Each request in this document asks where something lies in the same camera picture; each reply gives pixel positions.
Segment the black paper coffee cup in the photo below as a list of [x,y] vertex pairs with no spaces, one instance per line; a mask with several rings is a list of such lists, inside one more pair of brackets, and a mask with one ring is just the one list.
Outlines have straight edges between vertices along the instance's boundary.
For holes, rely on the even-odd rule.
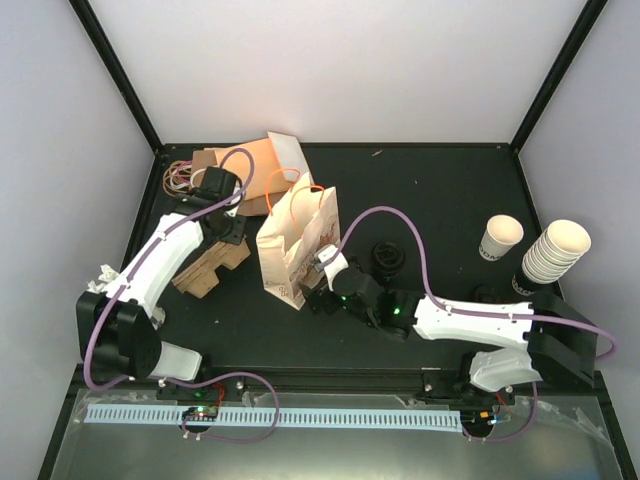
[[390,282],[403,269],[406,255],[402,247],[393,242],[378,242],[370,252],[372,275],[383,283]]

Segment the brown pulp cup carrier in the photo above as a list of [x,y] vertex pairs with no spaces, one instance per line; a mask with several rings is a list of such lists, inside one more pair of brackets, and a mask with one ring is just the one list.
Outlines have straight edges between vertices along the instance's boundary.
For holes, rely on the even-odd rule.
[[238,245],[218,242],[206,250],[197,260],[172,279],[180,293],[196,298],[205,297],[220,282],[217,269],[235,270],[250,256],[245,238]]

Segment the printed white paper bag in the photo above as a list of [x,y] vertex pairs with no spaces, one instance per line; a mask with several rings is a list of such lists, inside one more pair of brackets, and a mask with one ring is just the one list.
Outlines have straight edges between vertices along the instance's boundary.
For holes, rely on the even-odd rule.
[[264,290],[299,310],[303,289],[314,288],[321,274],[313,265],[316,253],[340,242],[337,191],[316,184],[302,174],[270,207],[256,235]]

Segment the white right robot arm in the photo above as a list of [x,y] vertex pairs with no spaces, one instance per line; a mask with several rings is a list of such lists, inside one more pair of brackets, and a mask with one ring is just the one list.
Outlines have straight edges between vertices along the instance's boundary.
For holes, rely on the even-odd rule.
[[557,297],[482,304],[430,299],[386,289],[355,263],[326,268],[317,286],[302,293],[313,313],[342,309],[367,327],[399,341],[416,333],[428,341],[491,346],[464,355],[454,379],[457,396],[476,403],[508,386],[546,382],[593,387],[597,335],[592,324]]

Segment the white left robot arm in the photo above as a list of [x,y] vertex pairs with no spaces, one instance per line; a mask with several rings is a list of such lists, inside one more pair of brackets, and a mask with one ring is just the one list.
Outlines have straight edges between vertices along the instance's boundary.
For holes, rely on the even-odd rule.
[[91,376],[94,366],[127,379],[174,379],[193,399],[214,388],[213,372],[195,350],[161,340],[164,318],[158,301],[178,268],[202,244],[240,241],[236,212],[246,186],[234,173],[208,167],[200,186],[174,199],[152,235],[130,264],[98,292],[82,293],[76,303],[79,346],[87,386],[100,389]]

